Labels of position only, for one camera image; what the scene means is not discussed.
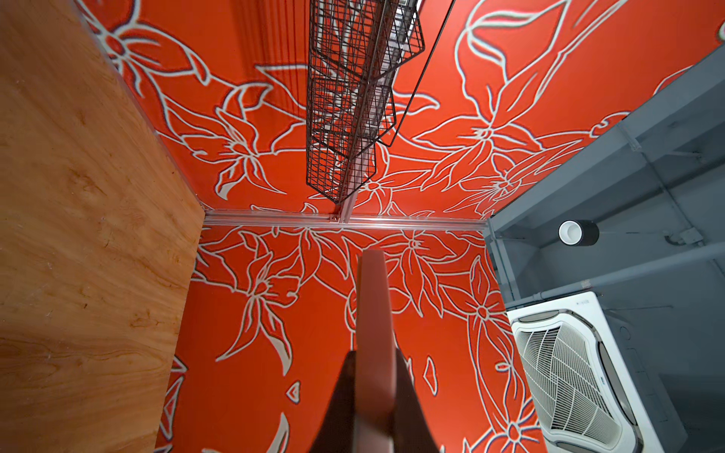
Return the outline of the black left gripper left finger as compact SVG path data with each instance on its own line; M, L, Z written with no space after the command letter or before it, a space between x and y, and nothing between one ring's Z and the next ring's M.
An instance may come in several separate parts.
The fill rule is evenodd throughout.
M345 356L310 452L351 453L355 426L356 351Z

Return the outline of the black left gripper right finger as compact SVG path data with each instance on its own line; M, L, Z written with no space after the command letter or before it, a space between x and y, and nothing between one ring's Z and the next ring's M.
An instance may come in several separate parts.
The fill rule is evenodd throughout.
M396 406L392 436L396 453L439 452L400 349L396 350Z

